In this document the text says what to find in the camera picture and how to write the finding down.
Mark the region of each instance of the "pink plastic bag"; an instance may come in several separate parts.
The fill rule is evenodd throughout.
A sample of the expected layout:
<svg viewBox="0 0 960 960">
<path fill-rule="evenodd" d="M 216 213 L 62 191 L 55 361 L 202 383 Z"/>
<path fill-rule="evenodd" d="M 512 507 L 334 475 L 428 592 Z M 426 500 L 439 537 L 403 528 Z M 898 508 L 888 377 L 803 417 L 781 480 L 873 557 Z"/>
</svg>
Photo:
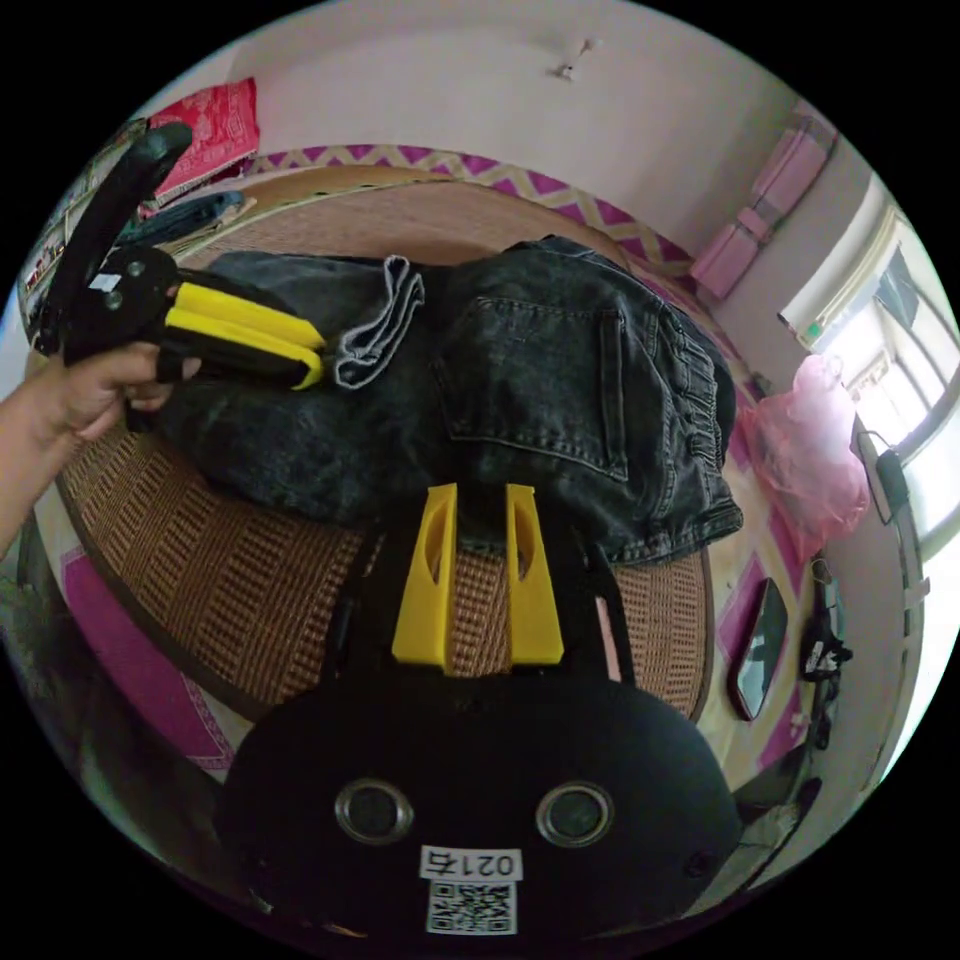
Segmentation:
<svg viewBox="0 0 960 960">
<path fill-rule="evenodd" d="M 866 470 L 850 449 L 856 408 L 840 373 L 835 359 L 809 356 L 789 393 L 739 413 L 754 471 L 804 561 L 852 533 L 870 505 Z"/>
</svg>

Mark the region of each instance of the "red cloth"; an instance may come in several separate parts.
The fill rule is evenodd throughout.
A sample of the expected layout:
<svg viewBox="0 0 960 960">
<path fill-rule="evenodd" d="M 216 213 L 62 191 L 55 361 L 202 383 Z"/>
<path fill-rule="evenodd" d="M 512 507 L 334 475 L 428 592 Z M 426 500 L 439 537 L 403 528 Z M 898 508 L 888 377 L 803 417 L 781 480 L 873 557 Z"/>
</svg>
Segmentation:
<svg viewBox="0 0 960 960">
<path fill-rule="evenodd" d="M 156 202 L 163 206 L 257 152 L 256 82 L 248 77 L 199 90 L 158 111 L 149 123 L 151 129 L 186 123 L 193 130 L 193 143 L 157 190 Z"/>
</svg>

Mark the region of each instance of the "number label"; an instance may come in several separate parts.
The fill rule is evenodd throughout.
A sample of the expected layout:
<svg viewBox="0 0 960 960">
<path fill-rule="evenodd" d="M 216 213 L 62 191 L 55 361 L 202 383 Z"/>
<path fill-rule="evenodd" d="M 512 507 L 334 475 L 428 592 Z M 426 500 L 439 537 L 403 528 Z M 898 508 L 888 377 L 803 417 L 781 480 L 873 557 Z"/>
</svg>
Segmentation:
<svg viewBox="0 0 960 960">
<path fill-rule="evenodd" d="M 458 883 L 515 883 L 523 879 L 523 857 L 519 850 L 423 846 L 420 848 L 420 877 Z"/>
</svg>

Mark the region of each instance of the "yellow handle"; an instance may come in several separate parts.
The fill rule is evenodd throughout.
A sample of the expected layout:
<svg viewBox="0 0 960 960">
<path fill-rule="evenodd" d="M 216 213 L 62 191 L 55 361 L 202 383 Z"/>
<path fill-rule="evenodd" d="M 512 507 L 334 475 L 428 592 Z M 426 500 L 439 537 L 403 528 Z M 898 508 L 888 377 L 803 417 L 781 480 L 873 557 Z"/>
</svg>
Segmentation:
<svg viewBox="0 0 960 960">
<path fill-rule="evenodd" d="M 181 284 L 175 306 L 188 313 L 211 320 L 225 320 L 308 350 L 319 351 L 324 346 L 323 337 L 309 321 L 209 287 L 194 283 Z"/>
<path fill-rule="evenodd" d="M 302 363 L 307 372 L 303 380 L 293 388 L 294 390 L 303 390 L 323 379 L 323 361 L 312 350 L 297 346 L 286 340 L 280 340 L 252 327 L 244 327 L 216 317 L 192 313 L 180 307 L 172 307 L 167 312 L 166 326 L 174 330 L 183 330 L 187 333 L 235 343 L 238 346 L 273 354 L 294 363 Z"/>
<path fill-rule="evenodd" d="M 558 664 L 563 638 L 534 489 L 516 484 L 507 484 L 507 588 L 513 665 Z"/>
<path fill-rule="evenodd" d="M 393 635 L 399 663 L 452 672 L 457 485 L 431 487 Z"/>
</svg>

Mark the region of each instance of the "charger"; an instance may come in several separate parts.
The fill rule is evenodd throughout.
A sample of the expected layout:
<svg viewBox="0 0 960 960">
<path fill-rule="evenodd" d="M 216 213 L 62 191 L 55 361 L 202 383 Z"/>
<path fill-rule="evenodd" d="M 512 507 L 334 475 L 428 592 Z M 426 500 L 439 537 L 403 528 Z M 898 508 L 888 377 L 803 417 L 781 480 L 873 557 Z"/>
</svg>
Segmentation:
<svg viewBox="0 0 960 960">
<path fill-rule="evenodd" d="M 897 451 L 893 449 L 884 450 L 877 457 L 874 469 L 877 471 L 877 479 L 880 481 L 883 495 L 887 498 L 887 505 L 890 507 L 890 520 L 892 520 L 910 502 L 907 478 L 903 474 L 903 467 L 900 466 L 900 457 L 897 456 Z M 884 520 L 884 523 L 889 523 L 890 520 Z"/>
</svg>

